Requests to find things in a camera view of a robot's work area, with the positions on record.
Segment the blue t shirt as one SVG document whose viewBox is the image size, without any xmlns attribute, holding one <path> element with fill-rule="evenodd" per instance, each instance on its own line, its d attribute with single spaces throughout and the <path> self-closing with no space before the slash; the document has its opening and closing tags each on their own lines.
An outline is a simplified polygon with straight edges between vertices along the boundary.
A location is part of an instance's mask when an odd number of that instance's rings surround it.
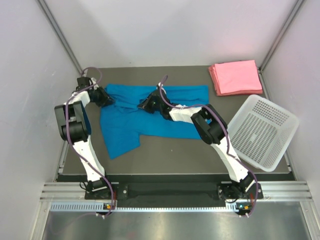
<svg viewBox="0 0 320 240">
<path fill-rule="evenodd" d="M 200 139 L 196 128 L 185 122 L 165 120 L 159 112 L 138 108 L 154 86 L 108 84 L 105 91 L 114 104 L 100 111 L 100 128 L 109 157 L 115 159 L 140 146 L 140 136 Z"/>
</svg>

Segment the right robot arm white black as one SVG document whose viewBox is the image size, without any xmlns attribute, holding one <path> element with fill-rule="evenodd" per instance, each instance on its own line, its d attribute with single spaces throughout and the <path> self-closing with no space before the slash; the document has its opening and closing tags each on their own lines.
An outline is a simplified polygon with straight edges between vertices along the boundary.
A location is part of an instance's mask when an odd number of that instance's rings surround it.
<svg viewBox="0 0 320 240">
<path fill-rule="evenodd" d="M 210 104 L 191 106 L 171 102 L 160 83 L 137 107 L 149 114 L 159 112 L 168 121 L 192 124 L 200 139 L 215 149 L 224 163 L 231 183 L 220 187 L 220 197 L 232 203 L 239 199 L 252 202 L 259 196 L 255 174 L 239 159 L 232 147 L 227 124 Z"/>
</svg>

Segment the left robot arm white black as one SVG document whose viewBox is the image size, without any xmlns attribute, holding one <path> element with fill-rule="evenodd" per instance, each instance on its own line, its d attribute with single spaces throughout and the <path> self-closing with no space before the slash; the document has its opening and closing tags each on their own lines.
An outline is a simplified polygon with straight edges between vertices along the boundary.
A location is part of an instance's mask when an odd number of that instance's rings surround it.
<svg viewBox="0 0 320 240">
<path fill-rule="evenodd" d="M 93 78 L 81 76 L 77 78 L 77 87 L 67 102 L 54 107 L 59 134 L 78 155 L 86 171 L 85 190 L 90 194 L 97 192 L 105 199 L 113 194 L 114 187 L 108 181 L 106 171 L 93 148 L 92 129 L 85 107 L 95 103 L 103 108 L 114 102 Z"/>
</svg>

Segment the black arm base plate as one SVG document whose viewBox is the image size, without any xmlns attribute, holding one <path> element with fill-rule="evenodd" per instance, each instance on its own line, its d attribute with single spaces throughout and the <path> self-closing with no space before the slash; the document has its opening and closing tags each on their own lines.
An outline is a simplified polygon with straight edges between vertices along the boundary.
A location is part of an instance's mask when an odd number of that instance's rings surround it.
<svg viewBox="0 0 320 240">
<path fill-rule="evenodd" d="M 109 175 L 112 188 L 104 181 L 84 183 L 86 200 L 114 199 L 119 208 L 202 208 L 222 207 L 229 201 L 261 200 L 266 196 L 264 181 L 291 181 L 293 175 L 257 174 L 258 182 L 250 177 L 235 183 L 227 174 L 143 174 Z"/>
</svg>

